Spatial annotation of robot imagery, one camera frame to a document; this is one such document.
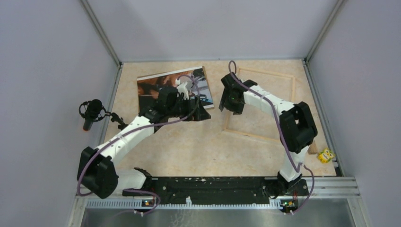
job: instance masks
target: yellow owl toy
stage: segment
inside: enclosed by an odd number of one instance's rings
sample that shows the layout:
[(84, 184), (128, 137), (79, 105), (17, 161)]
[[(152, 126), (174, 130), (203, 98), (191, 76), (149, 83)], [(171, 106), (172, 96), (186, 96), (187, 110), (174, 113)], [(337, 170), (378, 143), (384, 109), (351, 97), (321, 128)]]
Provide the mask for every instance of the yellow owl toy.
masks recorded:
[(334, 157), (336, 157), (336, 155), (333, 154), (332, 151), (328, 148), (324, 149), (317, 155), (317, 159), (320, 160), (322, 163), (328, 163)]

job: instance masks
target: gray partition wall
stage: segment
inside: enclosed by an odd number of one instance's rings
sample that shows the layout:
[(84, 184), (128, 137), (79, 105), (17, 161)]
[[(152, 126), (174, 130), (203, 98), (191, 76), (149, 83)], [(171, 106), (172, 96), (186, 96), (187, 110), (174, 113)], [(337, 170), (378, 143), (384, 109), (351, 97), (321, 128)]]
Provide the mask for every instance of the gray partition wall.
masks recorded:
[(304, 58), (336, 0), (88, 0), (122, 62)]
[(77, 0), (0, 3), (0, 226), (67, 225), (82, 148), (80, 103), (111, 96), (117, 67)]
[(399, 226), (401, 1), (350, 0), (310, 63), (336, 152), (372, 224)]

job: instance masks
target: robotic arm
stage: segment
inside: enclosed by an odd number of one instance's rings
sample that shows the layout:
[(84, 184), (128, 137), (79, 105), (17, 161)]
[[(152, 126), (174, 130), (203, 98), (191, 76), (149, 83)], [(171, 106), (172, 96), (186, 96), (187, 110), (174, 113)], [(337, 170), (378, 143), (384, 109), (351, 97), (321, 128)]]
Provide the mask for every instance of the robotic arm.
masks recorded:
[[(180, 84), (177, 80), (176, 84), (179, 85), (177, 88), (165, 87), (160, 90), (157, 100), (143, 109), (130, 124), (108, 142), (95, 149), (87, 147), (82, 151), (77, 176), (79, 183), (104, 199), (113, 193), (118, 184), (114, 166), (139, 142), (157, 132), (163, 125), (170, 124), (169, 118), (185, 118), (184, 121), (203, 121), (211, 118), (200, 104), (198, 97), (189, 98), (188, 90), (192, 87), (191, 82)], [(142, 188), (147, 175), (146, 171), (136, 169), (132, 188)]]
[[(243, 82), (243, 85), (254, 91), (252, 92), (241, 86), (231, 73), (224, 76), (221, 81), (224, 85), (219, 106), (221, 111), (225, 108), (234, 114), (242, 114), (244, 104), (249, 104), (272, 117), (279, 117), (279, 127), (282, 132), (280, 140), (281, 143), (286, 143), (289, 157), (284, 159), (284, 164), (278, 172), (278, 180), (283, 184), (284, 190), (288, 190), (301, 179), (299, 164), (303, 163), (309, 145), (312, 144), (317, 135), (316, 125), (309, 106), (304, 102), (294, 104), (280, 99), (263, 90), (252, 80)], [(265, 99), (270, 100), (274, 108)], [(298, 168), (297, 171), (290, 159)]]

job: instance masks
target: picture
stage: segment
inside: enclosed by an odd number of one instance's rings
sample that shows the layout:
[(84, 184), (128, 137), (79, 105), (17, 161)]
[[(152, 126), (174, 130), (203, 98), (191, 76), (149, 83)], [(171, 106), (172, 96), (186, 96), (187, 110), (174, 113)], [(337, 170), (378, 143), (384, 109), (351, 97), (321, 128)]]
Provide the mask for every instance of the picture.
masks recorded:
[[(200, 90), (200, 103), (205, 109), (213, 107), (213, 100), (209, 90), (208, 81), (202, 66), (144, 76), (137, 79), (138, 96), (139, 96), (139, 111), (151, 105), (157, 99), (159, 91), (167, 86), (177, 87), (175, 80), (181, 75), (188, 75), (195, 80), (196, 85)], [(190, 81), (187, 77), (181, 77), (180, 81)], [(190, 98), (197, 96), (195, 86), (190, 90)]]

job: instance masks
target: microphone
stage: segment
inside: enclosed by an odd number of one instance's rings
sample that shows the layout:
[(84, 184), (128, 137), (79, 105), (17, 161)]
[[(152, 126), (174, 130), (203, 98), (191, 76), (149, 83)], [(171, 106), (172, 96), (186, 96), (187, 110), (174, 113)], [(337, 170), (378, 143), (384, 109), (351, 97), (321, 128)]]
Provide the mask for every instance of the microphone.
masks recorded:
[(105, 110), (105, 108), (99, 99), (86, 101), (79, 106), (79, 114), (85, 119), (84, 126), (82, 127), (84, 131), (89, 131), (93, 122), (98, 122), (104, 118), (104, 116), (100, 116), (102, 110)]

